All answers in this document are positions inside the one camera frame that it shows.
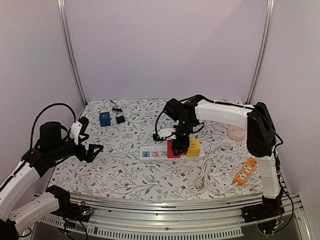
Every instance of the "table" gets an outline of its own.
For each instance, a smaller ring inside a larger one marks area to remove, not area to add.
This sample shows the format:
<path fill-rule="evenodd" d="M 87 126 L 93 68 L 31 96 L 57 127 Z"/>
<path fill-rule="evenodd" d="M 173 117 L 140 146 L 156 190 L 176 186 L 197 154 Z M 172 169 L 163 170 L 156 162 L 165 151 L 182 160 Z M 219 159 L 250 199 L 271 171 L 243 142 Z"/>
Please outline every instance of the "table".
<path fill-rule="evenodd" d="M 116 124 L 114 105 L 109 100 L 90 101 L 81 116 L 89 119 L 84 142 L 103 145 L 92 163 L 80 162 L 70 157 L 58 165 L 49 181 L 75 194 L 93 197 L 131 199 L 141 201 L 175 201 L 218 199 L 262 192 L 260 171 L 257 167 L 242 186 L 218 191 L 207 189 L 202 194 L 192 191 L 192 184 L 201 171 L 201 161 L 173 161 L 171 163 L 145 164 L 139 162 L 139 148 L 157 144 L 152 139 L 155 122 L 166 103 L 164 99 L 114 100 L 123 107 L 125 122 Z M 101 127 L 99 113 L 110 112 L 111 126 Z M 235 141 L 227 135 L 227 125 L 204 121 L 201 132 L 193 134 L 212 158 L 213 168 L 209 181 L 218 188 L 227 188 L 234 176 L 251 156 L 246 141 Z M 167 116 L 160 118 L 158 129 L 172 127 Z"/>

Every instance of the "metal pole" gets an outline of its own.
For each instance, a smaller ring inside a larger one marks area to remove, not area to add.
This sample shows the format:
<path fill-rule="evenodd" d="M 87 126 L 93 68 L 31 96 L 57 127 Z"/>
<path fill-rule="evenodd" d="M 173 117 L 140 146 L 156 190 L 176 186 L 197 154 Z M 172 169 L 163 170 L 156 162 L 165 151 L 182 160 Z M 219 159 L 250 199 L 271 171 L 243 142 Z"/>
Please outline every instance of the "metal pole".
<path fill-rule="evenodd" d="M 271 23 L 272 23 L 272 17 L 273 17 L 273 13 L 274 13 L 274 5 L 275 5 L 275 0 L 268 0 L 267 7 L 266 7 L 266 15 L 265 15 L 265 22 L 264 22 L 260 52 L 258 55 L 258 59 L 256 61 L 249 93 L 248 93 L 248 96 L 245 101 L 246 104 L 251 104 L 253 97 L 255 95 L 257 83 L 259 80 L 260 72 L 262 69 L 262 64 L 263 64 L 266 49 L 267 49 L 268 38 L 269 38 L 269 33 L 270 33 Z"/>
<path fill-rule="evenodd" d="M 77 63 L 74 55 L 74 50 L 72 48 L 68 21 L 67 21 L 65 0 L 57 0 L 57 4 L 58 4 L 58 10 L 59 10 L 59 16 L 60 16 L 60 22 L 61 22 L 61 28 L 62 28 L 64 43 L 65 43 L 66 53 L 69 58 L 69 63 L 71 66 L 74 83 L 75 83 L 76 90 L 79 94 L 79 98 L 81 100 L 82 105 L 86 106 L 88 102 L 85 96 L 84 89 L 82 87 L 82 83 L 80 80 Z"/>

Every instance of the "small black box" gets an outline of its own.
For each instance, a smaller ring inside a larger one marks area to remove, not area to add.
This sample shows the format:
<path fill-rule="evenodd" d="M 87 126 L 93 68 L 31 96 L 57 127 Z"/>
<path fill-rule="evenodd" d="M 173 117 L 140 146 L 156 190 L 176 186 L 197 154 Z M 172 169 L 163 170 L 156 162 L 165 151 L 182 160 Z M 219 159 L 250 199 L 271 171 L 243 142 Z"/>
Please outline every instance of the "small black box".
<path fill-rule="evenodd" d="M 115 120 L 116 120 L 116 123 L 117 124 L 122 124 L 122 123 L 124 123 L 126 120 L 125 120 L 125 116 L 117 116 L 116 118 L 115 118 Z"/>

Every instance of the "coiled white cable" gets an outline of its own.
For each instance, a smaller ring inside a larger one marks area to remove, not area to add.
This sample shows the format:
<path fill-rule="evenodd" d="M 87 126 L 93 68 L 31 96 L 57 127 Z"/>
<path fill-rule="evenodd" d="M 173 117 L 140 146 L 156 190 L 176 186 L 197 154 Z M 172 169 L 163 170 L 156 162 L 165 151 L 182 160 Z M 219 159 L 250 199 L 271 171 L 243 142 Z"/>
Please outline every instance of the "coiled white cable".
<path fill-rule="evenodd" d="M 210 182 L 208 182 L 208 173 L 211 170 L 211 168 L 212 168 L 212 159 L 211 159 L 211 157 L 206 157 L 203 160 L 200 175 L 193 182 L 192 191 L 195 194 L 204 193 L 207 190 L 208 186 L 210 188 L 213 188 L 218 191 L 227 191 L 229 189 L 233 189 L 235 186 L 238 185 L 238 183 L 233 183 L 227 188 L 218 188 L 218 187 L 213 186 L 212 184 L 210 184 Z"/>

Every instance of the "white robotic arm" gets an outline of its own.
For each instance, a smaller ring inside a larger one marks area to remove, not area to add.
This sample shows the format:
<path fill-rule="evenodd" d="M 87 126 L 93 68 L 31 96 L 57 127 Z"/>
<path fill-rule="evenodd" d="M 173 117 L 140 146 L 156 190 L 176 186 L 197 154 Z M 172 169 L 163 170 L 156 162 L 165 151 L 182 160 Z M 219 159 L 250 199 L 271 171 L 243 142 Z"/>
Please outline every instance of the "white robotic arm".
<path fill-rule="evenodd" d="M 172 128 L 174 132 L 169 134 L 173 139 L 172 151 L 175 155 L 188 151 L 189 135 L 194 133 L 193 127 L 198 126 L 201 120 L 215 121 L 246 130 L 247 149 L 257 160 L 260 169 L 263 204 L 244 208 L 242 216 L 246 222 L 252 222 L 277 216 L 278 212 L 284 213 L 281 203 L 283 191 L 279 184 L 279 174 L 277 174 L 280 171 L 276 152 L 278 135 L 264 103 L 241 105 L 213 101 L 202 95 L 195 95 L 182 101 L 174 98 L 169 100 L 162 113 L 178 121 L 178 124 Z M 155 141 L 166 139 L 163 135 L 159 136 L 157 126 L 155 126 L 153 139 Z"/>
<path fill-rule="evenodd" d="M 232 105 L 221 105 L 206 100 L 198 102 L 195 109 L 195 116 L 198 120 L 215 121 L 223 124 L 233 125 L 238 128 L 248 129 L 248 114 L 254 108 L 253 105 L 243 105 L 243 107 Z M 258 162 L 262 185 L 263 196 L 275 199 L 281 190 L 278 183 L 275 155 L 255 156 Z"/>
<path fill-rule="evenodd" d="M 41 113 L 56 105 L 67 106 L 65 103 L 55 103 L 46 107 Z M 40 138 L 35 146 L 30 147 L 12 174 L 0 185 L 0 236 L 2 240 L 19 239 L 26 228 L 53 211 L 59 210 L 74 219 L 77 219 L 77 216 L 71 215 L 73 210 L 78 215 L 82 214 L 81 211 L 78 211 L 78 205 L 70 203 L 70 193 L 55 185 L 47 188 L 45 193 L 26 205 L 15 210 L 13 208 L 24 192 L 50 168 L 71 156 L 76 156 L 80 161 L 87 163 L 95 159 L 103 146 L 89 144 L 86 150 L 81 144 L 89 137 L 85 133 L 88 123 L 89 120 L 82 117 L 73 123 L 70 131 L 55 121 L 41 125 Z M 62 138 L 61 130 L 67 132 L 66 137 Z"/>

